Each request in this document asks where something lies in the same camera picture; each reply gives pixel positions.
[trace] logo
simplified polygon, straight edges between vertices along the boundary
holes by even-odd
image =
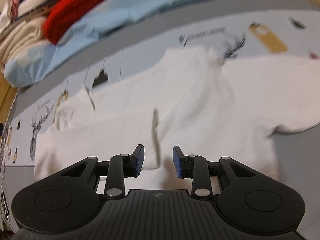
[[[225,27],[220,27],[220,28],[213,28],[213,29],[210,29],[210,30],[206,30],[206,31],[203,31],[203,32],[189,34],[187,36],[187,38],[186,38],[186,41],[185,41],[183,47],[186,46],[187,41],[191,41],[191,40],[195,40],[195,39],[201,39],[203,37],[217,35],[217,34],[224,33],[224,32],[226,32],[226,28]],[[180,44],[183,43],[184,38],[185,38],[185,34],[181,34],[180,37],[179,37]]]
[[[162,193],[160,193],[160,192],[154,193],[153,195],[154,195],[155,197],[162,197]]]

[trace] bed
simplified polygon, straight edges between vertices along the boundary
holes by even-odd
[[[57,105],[80,88],[94,90],[120,82],[154,65],[167,47],[204,44],[229,53],[230,58],[271,51],[318,58],[318,9],[314,0],[203,0],[183,5],[111,33],[62,64],[43,82],[20,91],[6,126],[8,147],[1,167],[2,201],[13,231],[18,227],[10,212],[11,201],[34,182],[30,143],[36,139],[35,126],[47,129]],[[271,41],[259,40],[256,23],[274,33]],[[272,135],[280,181],[297,190],[305,201],[306,213],[298,232],[310,240],[320,239],[319,136],[320,126],[300,134]]]

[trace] red fabric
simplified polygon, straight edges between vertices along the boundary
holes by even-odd
[[[57,44],[59,39],[84,14],[103,0],[60,0],[52,8],[44,23],[44,35]]]

